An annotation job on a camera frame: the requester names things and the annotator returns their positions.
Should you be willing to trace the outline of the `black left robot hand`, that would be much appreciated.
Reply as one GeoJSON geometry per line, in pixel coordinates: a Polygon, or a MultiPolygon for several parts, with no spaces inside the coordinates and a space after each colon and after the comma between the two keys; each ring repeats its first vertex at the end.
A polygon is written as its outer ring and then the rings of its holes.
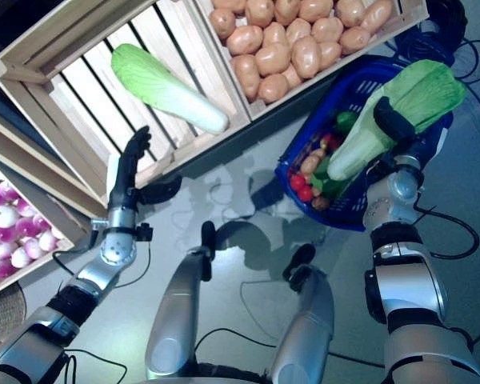
{"type": "Polygon", "coordinates": [[[138,211],[138,204],[152,206],[171,200],[180,190],[182,176],[176,175],[166,182],[152,182],[143,188],[135,186],[138,161],[150,147],[149,127],[138,130],[128,141],[118,160],[114,186],[109,193],[107,210],[126,208],[138,211]]]}

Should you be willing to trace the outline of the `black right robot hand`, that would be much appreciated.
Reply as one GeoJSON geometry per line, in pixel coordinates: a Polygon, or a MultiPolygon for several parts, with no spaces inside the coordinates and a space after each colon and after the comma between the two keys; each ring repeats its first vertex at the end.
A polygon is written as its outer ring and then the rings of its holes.
{"type": "Polygon", "coordinates": [[[414,126],[392,107],[387,96],[383,96],[377,101],[373,116],[378,128],[394,144],[369,163],[366,175],[384,177],[403,167],[419,169],[419,161],[413,155],[405,152],[415,139],[414,126]]]}

